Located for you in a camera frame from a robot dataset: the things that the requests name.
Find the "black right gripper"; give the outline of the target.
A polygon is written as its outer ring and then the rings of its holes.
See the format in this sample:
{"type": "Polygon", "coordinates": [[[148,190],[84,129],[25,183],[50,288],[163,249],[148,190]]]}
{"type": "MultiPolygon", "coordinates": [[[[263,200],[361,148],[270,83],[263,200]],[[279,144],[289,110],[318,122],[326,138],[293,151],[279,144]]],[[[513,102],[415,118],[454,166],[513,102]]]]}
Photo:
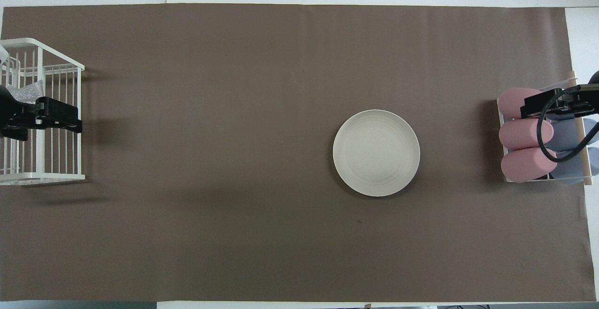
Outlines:
{"type": "Polygon", "coordinates": [[[538,117],[545,104],[550,103],[546,109],[546,116],[589,116],[599,112],[599,72],[590,77],[586,85],[573,93],[563,94],[560,98],[555,95],[562,93],[562,89],[551,89],[539,94],[524,98],[521,106],[522,118],[538,117]]]}

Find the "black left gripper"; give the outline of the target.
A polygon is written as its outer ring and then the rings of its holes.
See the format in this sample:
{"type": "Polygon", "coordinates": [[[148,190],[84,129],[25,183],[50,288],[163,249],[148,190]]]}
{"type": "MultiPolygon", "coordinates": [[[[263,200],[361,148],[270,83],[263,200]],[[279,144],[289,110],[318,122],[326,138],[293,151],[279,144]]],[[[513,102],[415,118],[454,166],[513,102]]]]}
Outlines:
{"type": "Polygon", "coordinates": [[[79,109],[73,105],[49,96],[41,96],[37,99],[37,103],[23,103],[15,100],[6,87],[0,88],[0,136],[2,138],[27,141],[29,139],[28,129],[32,126],[36,130],[57,128],[81,133],[83,121],[75,121],[78,119],[79,109]],[[24,115],[36,112],[37,117],[53,121],[22,121],[24,115]]]}

